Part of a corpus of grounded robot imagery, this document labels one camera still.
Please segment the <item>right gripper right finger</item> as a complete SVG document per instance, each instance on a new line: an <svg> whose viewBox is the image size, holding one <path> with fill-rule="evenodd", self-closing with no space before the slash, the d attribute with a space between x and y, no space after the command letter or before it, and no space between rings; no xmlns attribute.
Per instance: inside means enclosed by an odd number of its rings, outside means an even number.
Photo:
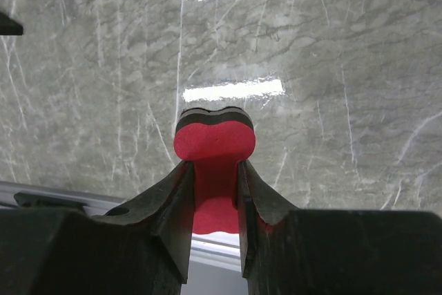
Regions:
<svg viewBox="0 0 442 295"><path fill-rule="evenodd" d="M250 294L440 294L441 219L424 211L299 209L238 165Z"/></svg>

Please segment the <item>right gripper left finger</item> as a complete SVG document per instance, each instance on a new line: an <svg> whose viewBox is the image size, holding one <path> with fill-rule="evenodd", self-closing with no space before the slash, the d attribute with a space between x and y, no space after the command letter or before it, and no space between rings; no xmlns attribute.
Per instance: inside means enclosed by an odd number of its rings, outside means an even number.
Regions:
<svg viewBox="0 0 442 295"><path fill-rule="evenodd" d="M179 294L188 278L194 168L102 216L76 202L18 193L1 210L2 294Z"/></svg>

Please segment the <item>red black eraser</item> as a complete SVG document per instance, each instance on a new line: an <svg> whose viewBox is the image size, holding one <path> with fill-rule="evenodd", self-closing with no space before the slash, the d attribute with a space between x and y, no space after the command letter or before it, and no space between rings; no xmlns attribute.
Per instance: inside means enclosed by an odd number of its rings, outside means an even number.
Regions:
<svg viewBox="0 0 442 295"><path fill-rule="evenodd" d="M256 146L249 115L235 106L189 108L179 117L173 146L179 159L194 167L193 233L237 234L238 165Z"/></svg>

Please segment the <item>white whiteboard black frame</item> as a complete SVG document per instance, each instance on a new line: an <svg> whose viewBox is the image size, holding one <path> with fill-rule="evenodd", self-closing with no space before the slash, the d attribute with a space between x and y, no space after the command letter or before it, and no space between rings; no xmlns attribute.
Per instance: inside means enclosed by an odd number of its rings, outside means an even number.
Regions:
<svg viewBox="0 0 442 295"><path fill-rule="evenodd" d="M7 14L0 12L0 35L21 36L23 35L23 26Z"/></svg>

